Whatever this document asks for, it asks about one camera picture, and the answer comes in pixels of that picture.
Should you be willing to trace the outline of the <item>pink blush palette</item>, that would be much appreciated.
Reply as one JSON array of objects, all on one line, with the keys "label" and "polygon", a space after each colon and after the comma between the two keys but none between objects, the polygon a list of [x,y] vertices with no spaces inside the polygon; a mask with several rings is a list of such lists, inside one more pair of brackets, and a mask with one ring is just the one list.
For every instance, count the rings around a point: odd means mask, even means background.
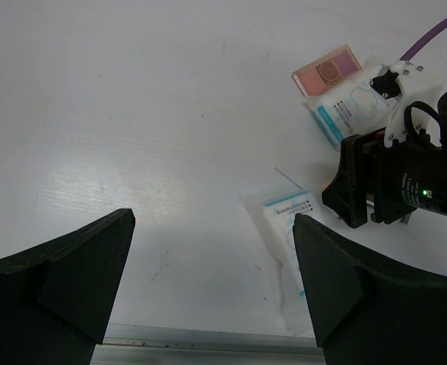
[{"label": "pink blush palette", "polygon": [[343,45],[292,74],[304,97],[317,97],[355,75],[361,64],[348,45]]}]

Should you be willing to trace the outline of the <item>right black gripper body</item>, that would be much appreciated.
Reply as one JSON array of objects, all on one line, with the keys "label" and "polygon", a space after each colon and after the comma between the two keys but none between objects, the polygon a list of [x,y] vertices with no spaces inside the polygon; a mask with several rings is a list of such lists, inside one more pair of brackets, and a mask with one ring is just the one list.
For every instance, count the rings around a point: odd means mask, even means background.
[{"label": "right black gripper body", "polygon": [[418,208],[447,216],[447,92],[435,109],[410,103],[403,122],[406,140],[390,148],[383,129],[341,142],[338,171],[322,202],[349,227],[390,224]]}]

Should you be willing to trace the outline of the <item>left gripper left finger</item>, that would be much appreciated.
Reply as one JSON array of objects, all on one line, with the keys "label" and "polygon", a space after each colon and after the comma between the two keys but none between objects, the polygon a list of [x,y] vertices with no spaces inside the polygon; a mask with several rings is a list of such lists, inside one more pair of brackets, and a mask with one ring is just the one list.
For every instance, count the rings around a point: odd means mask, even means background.
[{"label": "left gripper left finger", "polygon": [[0,259],[0,364],[89,364],[102,344],[135,229],[121,208]]}]

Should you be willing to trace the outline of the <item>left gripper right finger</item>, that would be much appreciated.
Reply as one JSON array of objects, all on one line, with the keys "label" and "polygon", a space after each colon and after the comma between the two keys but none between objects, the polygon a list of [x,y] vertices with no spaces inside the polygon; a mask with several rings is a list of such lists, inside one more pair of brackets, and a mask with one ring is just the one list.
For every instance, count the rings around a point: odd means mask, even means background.
[{"label": "left gripper right finger", "polygon": [[447,364],[447,276],[415,268],[298,214],[293,238],[328,364]]}]

